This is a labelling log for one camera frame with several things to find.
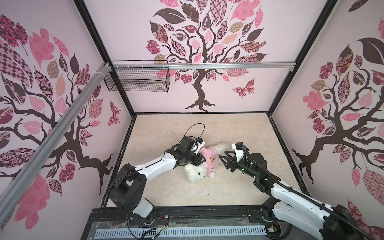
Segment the pink teddy hoodie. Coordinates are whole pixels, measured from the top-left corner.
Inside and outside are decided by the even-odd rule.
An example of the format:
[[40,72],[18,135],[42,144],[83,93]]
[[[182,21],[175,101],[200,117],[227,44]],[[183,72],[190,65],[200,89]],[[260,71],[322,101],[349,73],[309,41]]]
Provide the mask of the pink teddy hoodie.
[[205,158],[207,165],[207,174],[209,178],[216,176],[215,169],[219,164],[219,153],[215,146],[209,148],[201,148],[199,153]]

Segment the white teddy bear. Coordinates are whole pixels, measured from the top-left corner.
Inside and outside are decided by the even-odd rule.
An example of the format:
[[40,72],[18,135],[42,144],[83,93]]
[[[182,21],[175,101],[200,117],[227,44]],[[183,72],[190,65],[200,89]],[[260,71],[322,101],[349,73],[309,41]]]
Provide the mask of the white teddy bear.
[[[229,146],[225,143],[218,144],[215,147],[218,150],[219,156],[223,155],[229,148]],[[206,162],[202,163],[199,167],[196,167],[192,164],[187,164],[185,166],[185,173],[190,183],[197,183],[204,180],[205,178],[209,178],[207,174]]]

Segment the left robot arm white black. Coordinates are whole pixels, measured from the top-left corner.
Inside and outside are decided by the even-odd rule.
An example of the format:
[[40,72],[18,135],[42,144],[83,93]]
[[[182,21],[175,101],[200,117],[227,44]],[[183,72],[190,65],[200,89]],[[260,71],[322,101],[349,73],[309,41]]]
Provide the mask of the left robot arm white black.
[[178,144],[148,163],[124,165],[107,189],[106,197],[124,214],[136,214],[152,222],[156,216],[156,207],[143,197],[146,184],[183,164],[200,166],[205,161],[199,153],[204,145],[202,138],[184,136]]

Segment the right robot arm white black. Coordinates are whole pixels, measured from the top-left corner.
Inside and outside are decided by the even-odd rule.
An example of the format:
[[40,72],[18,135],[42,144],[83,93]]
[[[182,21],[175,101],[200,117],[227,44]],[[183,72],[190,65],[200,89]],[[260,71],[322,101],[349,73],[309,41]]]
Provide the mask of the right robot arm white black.
[[364,240],[370,236],[358,227],[348,209],[335,207],[305,195],[267,170],[259,153],[247,148],[226,151],[220,156],[226,169],[241,171],[253,178],[257,189],[269,196],[266,210],[278,220],[287,222],[318,240]]

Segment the back aluminium rail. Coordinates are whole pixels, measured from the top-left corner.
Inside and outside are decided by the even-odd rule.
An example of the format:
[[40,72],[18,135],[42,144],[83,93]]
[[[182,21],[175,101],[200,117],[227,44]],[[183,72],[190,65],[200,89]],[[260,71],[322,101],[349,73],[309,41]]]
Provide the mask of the back aluminium rail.
[[293,69],[296,63],[294,62],[259,62],[259,63],[194,63],[194,64],[144,64],[144,63],[129,63],[128,61],[118,63],[114,62],[113,66],[116,69],[149,69],[157,68],[161,70],[226,70],[226,69]]

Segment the aluminium rail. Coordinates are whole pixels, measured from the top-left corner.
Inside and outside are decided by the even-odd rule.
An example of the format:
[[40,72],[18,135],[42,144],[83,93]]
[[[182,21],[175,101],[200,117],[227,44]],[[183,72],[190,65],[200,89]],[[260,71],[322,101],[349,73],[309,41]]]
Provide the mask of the aluminium rail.
[[128,61],[118,63],[114,62],[113,66],[116,69],[149,69],[157,68],[161,70],[226,70],[226,69],[293,69],[296,63],[294,62],[259,62],[259,63],[194,63],[194,64],[144,64],[144,63],[129,63]]
[[112,70],[110,63],[103,63],[83,88],[82,93],[75,99],[64,116],[59,120],[53,131],[47,136],[43,143],[37,148],[32,158],[21,169],[7,189],[1,195],[1,224],[5,222],[12,210],[28,187],[32,184],[44,163],[54,151],[70,125],[79,115],[82,107],[91,97],[97,86],[104,80],[105,76]]

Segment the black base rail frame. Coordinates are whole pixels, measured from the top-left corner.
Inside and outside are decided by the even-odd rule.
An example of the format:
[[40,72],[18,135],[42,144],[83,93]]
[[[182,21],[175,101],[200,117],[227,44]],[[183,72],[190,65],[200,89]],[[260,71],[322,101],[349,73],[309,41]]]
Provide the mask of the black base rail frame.
[[[99,208],[91,211],[90,217],[81,236],[83,240],[94,240],[97,229],[125,228],[166,228],[166,227],[212,227],[212,226],[264,226],[265,236],[274,240],[284,240],[295,227],[278,220],[263,205],[240,206],[189,206],[189,207],[158,207],[152,223],[145,224],[138,215],[128,216],[117,208]],[[208,239],[219,237],[202,237],[181,239]]]

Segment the left aluminium rail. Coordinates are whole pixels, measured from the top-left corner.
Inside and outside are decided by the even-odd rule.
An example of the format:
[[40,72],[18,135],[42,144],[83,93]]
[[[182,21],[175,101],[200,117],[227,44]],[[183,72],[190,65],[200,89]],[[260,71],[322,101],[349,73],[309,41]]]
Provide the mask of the left aluminium rail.
[[70,125],[79,115],[82,107],[91,97],[97,86],[104,80],[105,76],[112,70],[110,63],[103,63],[83,88],[82,93],[75,99],[64,116],[59,120],[53,131],[47,136],[43,143],[37,148],[32,158],[21,169],[7,189],[1,195],[1,224],[5,222],[12,210],[28,187],[32,184],[44,163],[54,151]]

